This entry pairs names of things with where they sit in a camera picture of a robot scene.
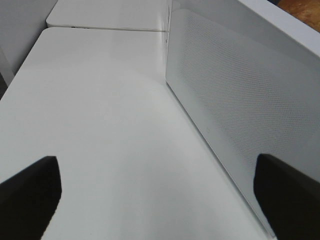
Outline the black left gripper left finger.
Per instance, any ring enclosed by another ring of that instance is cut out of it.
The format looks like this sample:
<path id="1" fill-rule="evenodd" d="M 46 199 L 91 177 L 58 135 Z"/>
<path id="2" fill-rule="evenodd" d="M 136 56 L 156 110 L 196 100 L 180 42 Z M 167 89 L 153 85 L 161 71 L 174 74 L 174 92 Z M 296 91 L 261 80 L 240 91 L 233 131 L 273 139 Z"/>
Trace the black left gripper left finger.
<path id="1" fill-rule="evenodd" d="M 45 156 L 0 184 L 0 238 L 39 240 L 62 195 L 56 156 Z"/>

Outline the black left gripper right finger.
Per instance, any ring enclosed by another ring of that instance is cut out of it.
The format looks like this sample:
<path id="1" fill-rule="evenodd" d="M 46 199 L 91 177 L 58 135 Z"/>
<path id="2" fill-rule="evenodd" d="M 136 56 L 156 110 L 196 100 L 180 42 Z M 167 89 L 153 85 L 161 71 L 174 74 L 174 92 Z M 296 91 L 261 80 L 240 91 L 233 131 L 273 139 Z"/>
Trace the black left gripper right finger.
<path id="1" fill-rule="evenodd" d="M 271 154 L 257 157 L 253 192 L 279 240 L 320 238 L 320 184 Z"/>

